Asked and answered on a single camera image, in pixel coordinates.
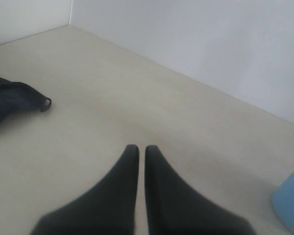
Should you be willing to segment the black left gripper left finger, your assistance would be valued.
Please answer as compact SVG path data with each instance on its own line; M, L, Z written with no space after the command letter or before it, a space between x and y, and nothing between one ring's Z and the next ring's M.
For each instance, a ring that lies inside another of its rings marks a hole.
M139 149L129 144L111 170L89 191L44 215L33 235L132 235Z

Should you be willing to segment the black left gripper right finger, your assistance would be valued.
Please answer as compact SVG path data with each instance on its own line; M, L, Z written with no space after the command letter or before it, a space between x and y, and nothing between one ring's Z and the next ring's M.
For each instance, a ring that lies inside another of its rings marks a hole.
M254 235L243 217L188 185L156 145L145 150L145 198L151 235Z

